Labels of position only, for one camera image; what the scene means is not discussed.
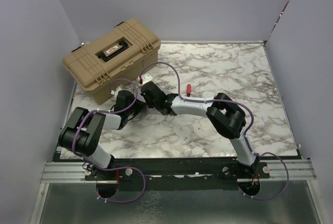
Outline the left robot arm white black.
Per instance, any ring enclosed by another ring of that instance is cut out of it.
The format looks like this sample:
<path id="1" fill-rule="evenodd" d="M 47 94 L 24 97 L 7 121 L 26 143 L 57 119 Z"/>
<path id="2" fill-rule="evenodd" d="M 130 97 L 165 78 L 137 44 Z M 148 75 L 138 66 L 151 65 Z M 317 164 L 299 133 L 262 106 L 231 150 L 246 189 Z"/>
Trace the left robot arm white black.
<path id="1" fill-rule="evenodd" d="M 90 113 L 88 109 L 76 107 L 58 137 L 58 145 L 95 165 L 101 178 L 110 179 L 115 172 L 112 164 L 114 156 L 99 145 L 102 130 L 123 129 L 145 108 L 145 101 L 142 98 L 136 99 L 127 90 L 118 93 L 116 103 L 109 111 L 97 110 Z"/>

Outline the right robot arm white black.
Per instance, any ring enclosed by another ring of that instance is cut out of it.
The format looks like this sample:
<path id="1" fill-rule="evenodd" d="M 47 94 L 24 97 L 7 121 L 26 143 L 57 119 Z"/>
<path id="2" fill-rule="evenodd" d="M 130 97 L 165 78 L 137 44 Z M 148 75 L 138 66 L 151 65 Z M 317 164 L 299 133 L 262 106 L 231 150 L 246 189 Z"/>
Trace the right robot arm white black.
<path id="1" fill-rule="evenodd" d="M 215 130 L 230 140 L 237 154 L 240 174 L 250 178 L 257 173 L 260 159 L 247 138 L 247 132 L 254 123 L 254 115 L 244 104 L 233 101 L 224 93 L 218 93 L 212 98 L 166 94 L 151 81 L 142 86 L 140 94 L 148 108 L 161 115 L 208 118 Z"/>

